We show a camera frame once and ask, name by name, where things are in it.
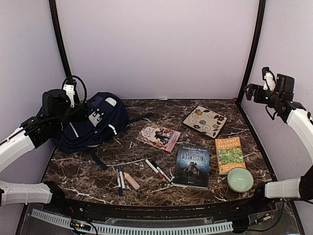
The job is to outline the navy blue student backpack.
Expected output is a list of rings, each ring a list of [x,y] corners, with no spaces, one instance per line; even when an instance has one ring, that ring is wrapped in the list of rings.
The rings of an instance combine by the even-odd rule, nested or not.
[[[125,131],[130,124],[153,114],[146,113],[129,119],[123,100],[109,92],[98,92],[87,104],[87,119],[82,122],[72,121],[64,129],[61,139],[53,139],[52,142],[63,153],[88,151],[91,158],[106,170],[108,166],[96,156],[93,149]]]

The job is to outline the pink illustrated paperback book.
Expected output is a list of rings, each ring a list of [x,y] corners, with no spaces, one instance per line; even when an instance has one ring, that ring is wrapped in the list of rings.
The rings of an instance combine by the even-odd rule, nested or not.
[[[142,128],[136,139],[171,153],[180,137],[180,132],[157,125],[147,125]]]

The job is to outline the Wuthering Heights blue book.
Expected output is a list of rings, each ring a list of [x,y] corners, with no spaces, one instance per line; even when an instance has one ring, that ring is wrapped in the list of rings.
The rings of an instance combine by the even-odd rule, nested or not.
[[[172,185],[207,189],[209,182],[209,148],[180,145]]]

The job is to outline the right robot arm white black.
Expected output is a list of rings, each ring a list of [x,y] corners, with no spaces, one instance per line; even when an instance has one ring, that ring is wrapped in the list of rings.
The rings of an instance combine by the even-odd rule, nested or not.
[[[268,199],[313,199],[313,113],[293,99],[294,84],[265,67],[244,88],[248,117],[277,174],[250,200],[253,212],[261,212]]]

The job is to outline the orange Treehouse paperback book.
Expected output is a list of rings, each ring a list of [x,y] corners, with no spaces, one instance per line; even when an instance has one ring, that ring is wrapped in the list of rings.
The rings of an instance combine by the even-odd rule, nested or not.
[[[227,175],[234,168],[246,169],[239,137],[215,139],[218,173]]]

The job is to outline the square floral ceramic plate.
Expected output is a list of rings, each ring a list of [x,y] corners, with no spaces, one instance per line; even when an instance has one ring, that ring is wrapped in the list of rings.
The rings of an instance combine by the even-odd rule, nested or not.
[[[215,139],[225,125],[227,117],[197,106],[182,122],[193,130]]]

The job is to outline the pale green ceramic bowl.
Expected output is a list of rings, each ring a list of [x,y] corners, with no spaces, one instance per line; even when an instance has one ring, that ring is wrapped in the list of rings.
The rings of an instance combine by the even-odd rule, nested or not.
[[[228,173],[227,183],[234,192],[243,193],[252,189],[254,179],[248,170],[237,167]]]

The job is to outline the blue capped white pen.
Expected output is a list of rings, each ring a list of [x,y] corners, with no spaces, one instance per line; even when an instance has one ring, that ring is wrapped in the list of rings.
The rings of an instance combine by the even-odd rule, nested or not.
[[[120,176],[122,190],[125,191],[126,187],[125,187],[125,181],[124,181],[124,174],[123,174],[123,171],[122,171],[122,166],[119,166],[118,170],[119,170],[119,176]]]

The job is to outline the grey slim pen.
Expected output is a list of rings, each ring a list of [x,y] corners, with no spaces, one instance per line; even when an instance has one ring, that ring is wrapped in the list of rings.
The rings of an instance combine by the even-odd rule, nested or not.
[[[115,169],[115,172],[116,172],[116,176],[117,176],[117,184],[118,184],[119,196],[122,197],[123,196],[123,192],[122,192],[122,185],[121,185],[121,181],[120,181],[119,170]]]

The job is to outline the pale peach highlighter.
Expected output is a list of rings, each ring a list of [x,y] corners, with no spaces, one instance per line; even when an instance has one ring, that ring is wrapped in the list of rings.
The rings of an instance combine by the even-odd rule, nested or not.
[[[138,190],[140,188],[140,185],[130,174],[124,172],[124,177],[135,190]]]

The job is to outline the small green circuit board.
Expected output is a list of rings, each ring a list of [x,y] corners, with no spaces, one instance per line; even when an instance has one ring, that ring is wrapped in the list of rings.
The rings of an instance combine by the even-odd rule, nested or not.
[[[89,223],[76,219],[70,221],[70,227],[78,231],[90,231],[92,229]]]

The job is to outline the right black frame post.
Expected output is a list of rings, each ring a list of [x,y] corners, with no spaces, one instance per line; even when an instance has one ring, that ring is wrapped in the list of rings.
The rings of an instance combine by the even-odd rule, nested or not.
[[[241,103],[242,103],[244,95],[245,95],[244,87],[248,84],[248,81],[250,79],[250,75],[252,72],[252,68],[253,68],[253,64],[255,61],[255,57],[256,57],[256,53],[257,53],[257,49],[258,49],[258,44],[259,44],[259,40],[260,40],[260,36],[261,36],[262,25],[263,25],[263,20],[264,20],[264,15],[265,15],[265,8],[266,8],[266,0],[259,0],[255,29],[254,29],[254,33],[253,33],[249,57],[248,57],[245,73],[243,76],[243,80],[241,83],[241,87],[239,90],[239,94],[238,94],[238,97],[236,100],[237,106],[241,106]]]

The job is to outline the black frame post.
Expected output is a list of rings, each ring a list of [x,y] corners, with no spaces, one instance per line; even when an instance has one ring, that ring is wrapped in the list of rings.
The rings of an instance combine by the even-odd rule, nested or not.
[[[262,25],[263,25],[263,20],[264,20],[264,15],[265,15],[265,8],[266,8],[266,0],[259,0],[255,29],[254,29],[254,33],[253,33],[249,57],[248,57],[245,73],[243,76],[243,80],[241,83],[241,87],[239,90],[239,94],[238,94],[238,97],[236,100],[237,106],[241,106],[241,103],[242,103],[244,95],[245,95],[244,87],[248,84],[248,81],[250,79],[250,75],[252,72],[252,68],[253,68],[253,64],[255,61],[255,57],[256,57],[256,53],[257,53],[257,49],[258,49],[258,44],[259,44],[259,40],[260,40],[260,36],[261,36]]]
[[[59,50],[59,55],[62,61],[65,75],[66,77],[68,77],[71,75],[71,69],[68,63],[66,49],[65,49],[65,45],[64,45],[64,41],[62,37],[62,31],[61,31],[58,10],[57,10],[57,2],[56,0],[49,0],[48,2],[49,2],[49,7],[50,7],[50,14],[51,14],[54,33],[55,33],[55,38],[56,38],[56,42],[57,42],[57,46]]]

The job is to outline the black curved front rail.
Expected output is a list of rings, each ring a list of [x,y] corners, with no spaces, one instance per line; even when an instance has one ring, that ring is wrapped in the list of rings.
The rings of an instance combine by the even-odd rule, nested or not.
[[[73,215],[76,218],[105,220],[106,218],[122,219],[184,219],[212,217],[214,219],[233,219],[246,217],[255,213],[275,212],[277,200],[257,204],[253,198],[237,201],[220,202],[193,206],[140,207],[89,203],[66,199],[65,207],[58,209],[44,205],[49,212]]]

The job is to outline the left black frame post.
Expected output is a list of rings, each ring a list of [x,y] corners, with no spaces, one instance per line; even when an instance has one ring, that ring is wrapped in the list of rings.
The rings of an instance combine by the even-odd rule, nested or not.
[[[57,2],[56,0],[49,0],[48,2],[49,2],[49,7],[50,7],[50,14],[51,14],[54,33],[55,33],[55,38],[56,38],[56,42],[57,42],[57,46],[59,50],[59,55],[62,61],[65,75],[66,77],[68,77],[71,75],[71,69],[68,63],[66,49],[65,49],[65,45],[64,45],[64,41],[62,37],[62,31],[61,31],[58,10],[57,10]]]

